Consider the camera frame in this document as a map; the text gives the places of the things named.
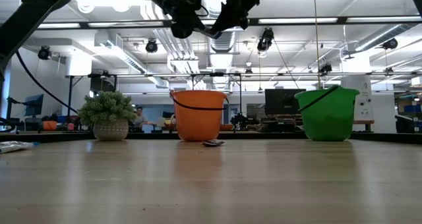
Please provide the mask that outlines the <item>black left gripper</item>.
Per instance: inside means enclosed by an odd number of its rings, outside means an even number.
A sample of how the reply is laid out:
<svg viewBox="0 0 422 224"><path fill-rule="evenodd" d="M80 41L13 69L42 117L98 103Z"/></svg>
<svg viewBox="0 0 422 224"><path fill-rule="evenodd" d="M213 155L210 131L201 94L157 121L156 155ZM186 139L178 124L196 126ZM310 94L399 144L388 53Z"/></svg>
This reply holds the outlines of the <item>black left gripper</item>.
<svg viewBox="0 0 422 224"><path fill-rule="evenodd" d="M197 11L202 8L202 0L151 0L159 6L165 14L169 14L173 22L171 32L175 38L185 39L193 32L211 36L210 28L203 25ZM178 20L199 20L184 23Z"/></svg>

